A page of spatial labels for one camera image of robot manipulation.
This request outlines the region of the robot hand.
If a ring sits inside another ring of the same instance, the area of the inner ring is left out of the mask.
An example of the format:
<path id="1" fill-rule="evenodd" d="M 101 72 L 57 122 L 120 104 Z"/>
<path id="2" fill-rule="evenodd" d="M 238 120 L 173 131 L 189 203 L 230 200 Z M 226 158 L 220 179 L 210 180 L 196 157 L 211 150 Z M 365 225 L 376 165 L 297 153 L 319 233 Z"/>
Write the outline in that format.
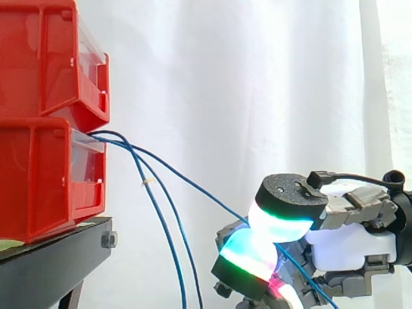
<path id="1" fill-rule="evenodd" d="M 215 291 L 239 308 L 313 308 L 372 292 L 403 261 L 404 177 L 266 176 L 247 216 L 216 236 Z"/>

